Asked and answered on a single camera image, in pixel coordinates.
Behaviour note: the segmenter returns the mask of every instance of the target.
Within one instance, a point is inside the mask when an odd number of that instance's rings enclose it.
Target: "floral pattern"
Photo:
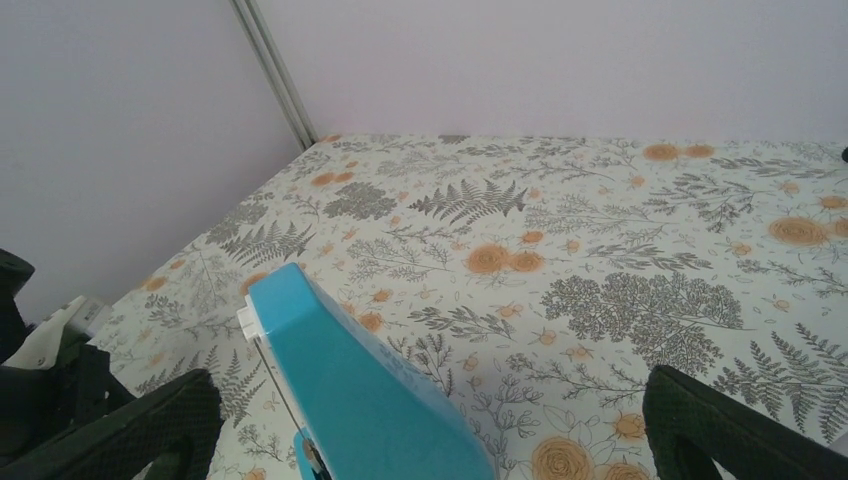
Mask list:
[[[213,480],[299,478],[274,367],[235,317],[287,262],[439,386],[498,480],[656,478],[657,363],[828,443],[848,432],[840,153],[329,136],[148,272],[95,342],[136,394],[212,372]]]

